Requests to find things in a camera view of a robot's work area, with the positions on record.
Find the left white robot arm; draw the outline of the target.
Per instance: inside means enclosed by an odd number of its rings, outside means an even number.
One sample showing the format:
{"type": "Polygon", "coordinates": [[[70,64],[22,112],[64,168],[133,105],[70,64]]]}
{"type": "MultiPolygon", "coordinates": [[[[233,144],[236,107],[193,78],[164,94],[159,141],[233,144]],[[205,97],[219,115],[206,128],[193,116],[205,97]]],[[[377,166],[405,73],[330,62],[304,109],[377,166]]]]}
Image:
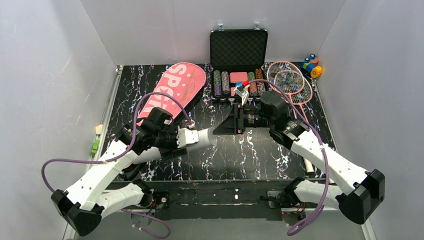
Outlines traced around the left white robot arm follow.
{"type": "Polygon", "coordinates": [[[57,189],[51,200],[59,214],[80,236],[87,236],[108,215],[129,206],[152,210],[157,200],[153,189],[142,180],[105,192],[110,183],[144,151],[153,147],[177,148],[176,133],[170,133],[172,114],[154,107],[141,125],[124,125],[116,134],[100,164],[91,167],[66,190],[57,189]]]}

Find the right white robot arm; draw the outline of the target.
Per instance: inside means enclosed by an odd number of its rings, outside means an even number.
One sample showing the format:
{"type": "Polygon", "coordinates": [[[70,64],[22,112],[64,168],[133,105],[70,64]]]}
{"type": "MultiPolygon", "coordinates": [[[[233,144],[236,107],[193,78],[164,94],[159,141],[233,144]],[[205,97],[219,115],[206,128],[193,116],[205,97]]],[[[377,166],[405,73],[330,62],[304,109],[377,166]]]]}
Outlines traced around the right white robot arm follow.
{"type": "Polygon", "coordinates": [[[234,104],[228,117],[214,130],[214,135],[243,134],[246,128],[268,128],[271,138],[291,152],[307,159],[335,182],[328,187],[302,177],[295,178],[279,197],[269,201],[295,206],[318,204],[341,211],[350,221],[362,225],[385,198],[385,176],[374,169],[368,171],[353,164],[332,148],[319,144],[312,129],[288,114],[283,97],[268,91],[258,105],[234,104]]]}

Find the white shuttlecock tube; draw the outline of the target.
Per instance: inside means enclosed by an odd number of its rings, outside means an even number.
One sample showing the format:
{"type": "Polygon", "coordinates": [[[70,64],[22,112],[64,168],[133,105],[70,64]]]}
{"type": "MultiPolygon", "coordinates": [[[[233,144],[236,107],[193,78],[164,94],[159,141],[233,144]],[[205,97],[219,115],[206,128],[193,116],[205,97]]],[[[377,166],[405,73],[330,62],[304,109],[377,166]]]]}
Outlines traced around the white shuttlecock tube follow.
{"type": "Polygon", "coordinates": [[[175,150],[160,150],[153,146],[150,149],[143,151],[132,161],[132,163],[141,164],[158,159],[172,159],[185,155],[193,150],[216,146],[218,137],[213,134],[214,130],[214,127],[209,127],[203,130],[188,130],[187,128],[179,129],[176,136],[177,146],[175,150]]]}

